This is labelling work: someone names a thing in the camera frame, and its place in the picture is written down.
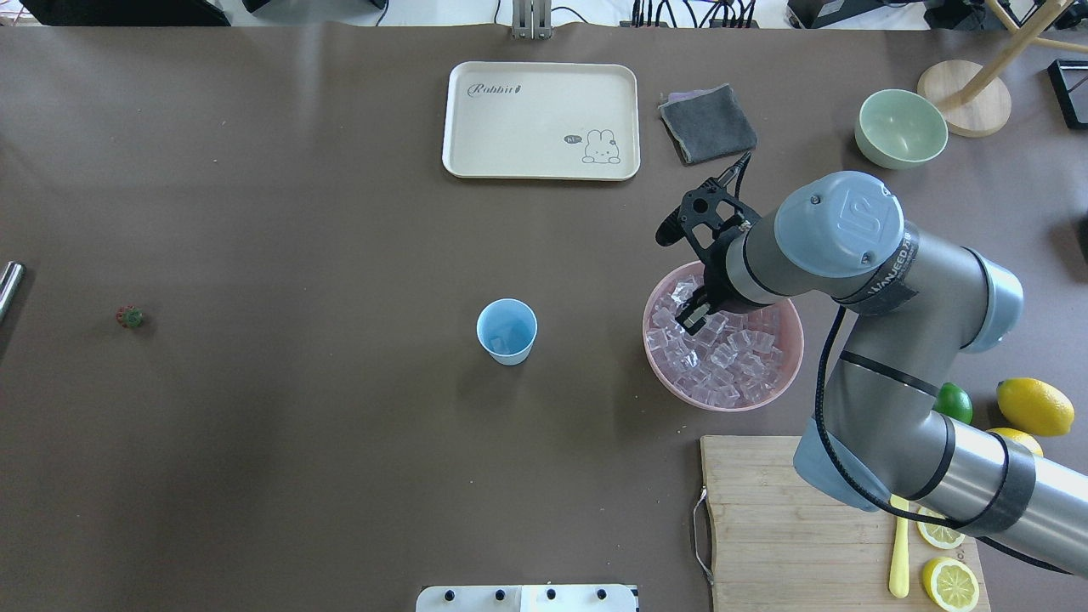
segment green bowl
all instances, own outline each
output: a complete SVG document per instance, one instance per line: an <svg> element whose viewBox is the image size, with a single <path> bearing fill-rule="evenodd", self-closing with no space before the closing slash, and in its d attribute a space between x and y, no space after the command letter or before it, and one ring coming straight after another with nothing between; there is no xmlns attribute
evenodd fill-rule
<svg viewBox="0 0 1088 612"><path fill-rule="evenodd" d="M949 128L929 100L904 89L882 89L862 105L854 139L873 163L903 170L940 155L949 142Z"/></svg>

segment gray cloth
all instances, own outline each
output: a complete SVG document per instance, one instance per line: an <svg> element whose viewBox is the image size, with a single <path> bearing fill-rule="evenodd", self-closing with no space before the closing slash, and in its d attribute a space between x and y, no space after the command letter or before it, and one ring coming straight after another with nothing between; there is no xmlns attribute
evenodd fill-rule
<svg viewBox="0 0 1088 612"><path fill-rule="evenodd" d="M755 130L728 83L714 89L669 94L669 101L658 110L685 163L755 148Z"/></svg>

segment halved lemon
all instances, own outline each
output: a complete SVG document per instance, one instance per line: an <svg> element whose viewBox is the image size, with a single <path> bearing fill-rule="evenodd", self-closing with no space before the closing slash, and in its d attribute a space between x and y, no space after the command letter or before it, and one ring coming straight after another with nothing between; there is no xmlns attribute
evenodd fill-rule
<svg viewBox="0 0 1088 612"><path fill-rule="evenodd" d="M951 556L938 556L926 563L922 568L922 586L941 610L967 612L978 605L975 573Z"/></svg>
<svg viewBox="0 0 1088 612"><path fill-rule="evenodd" d="M918 506L918 514L944 518L944 515L938 514L928 507L923 506ZM917 525L918 531L922 534L922 539L941 550L952 550L967 539L967 536L964 536L960 531L953 531L952 529L941 527L940 525L930 525L929 523L918 523Z"/></svg>

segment white tray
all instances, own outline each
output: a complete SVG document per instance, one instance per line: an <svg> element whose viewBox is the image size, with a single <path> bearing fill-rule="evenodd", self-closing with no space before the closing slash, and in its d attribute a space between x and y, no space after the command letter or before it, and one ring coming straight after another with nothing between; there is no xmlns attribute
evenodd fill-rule
<svg viewBox="0 0 1088 612"><path fill-rule="evenodd" d="M639 170L634 73L465 62L449 73L442 163L463 179L625 181Z"/></svg>

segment wooden cutting board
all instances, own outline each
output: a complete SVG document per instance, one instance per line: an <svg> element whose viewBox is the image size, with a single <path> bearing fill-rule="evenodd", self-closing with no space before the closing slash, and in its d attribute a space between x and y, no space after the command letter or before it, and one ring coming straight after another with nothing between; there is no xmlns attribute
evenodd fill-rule
<svg viewBox="0 0 1088 612"><path fill-rule="evenodd" d="M888 592L895 519L862 512L814 489L793 470L793 436L706 436L703 474L714 541L717 612L939 612L922 588L922 566L957 558L978 577L979 612L990 602L974 538L950 551L907 525L911 592ZM917 510L911 504L911 510Z"/></svg>

